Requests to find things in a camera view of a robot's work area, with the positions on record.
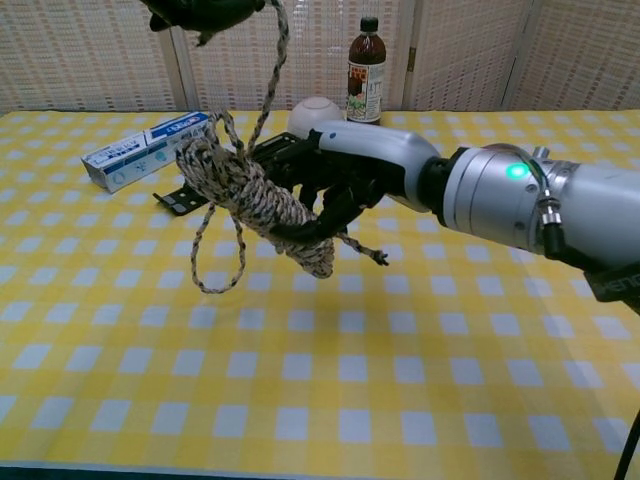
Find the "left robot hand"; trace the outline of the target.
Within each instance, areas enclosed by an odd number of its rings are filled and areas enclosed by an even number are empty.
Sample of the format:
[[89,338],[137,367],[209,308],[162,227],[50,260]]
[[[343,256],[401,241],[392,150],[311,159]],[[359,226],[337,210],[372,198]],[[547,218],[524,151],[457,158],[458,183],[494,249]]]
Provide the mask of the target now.
[[173,27],[198,32],[197,47],[206,45],[216,34],[249,19],[266,6],[265,1],[142,0],[151,13],[149,28],[162,32]]

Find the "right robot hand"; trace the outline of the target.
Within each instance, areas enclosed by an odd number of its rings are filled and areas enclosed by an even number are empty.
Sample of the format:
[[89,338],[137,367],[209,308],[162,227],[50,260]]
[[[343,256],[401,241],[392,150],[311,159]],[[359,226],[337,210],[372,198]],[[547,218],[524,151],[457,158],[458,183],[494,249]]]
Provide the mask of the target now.
[[322,121],[265,167],[274,184],[301,187],[310,209],[324,193],[323,210],[306,221],[278,220],[270,233],[311,245],[347,231],[347,225],[387,196],[417,212],[442,206],[446,161],[420,135],[378,125]]

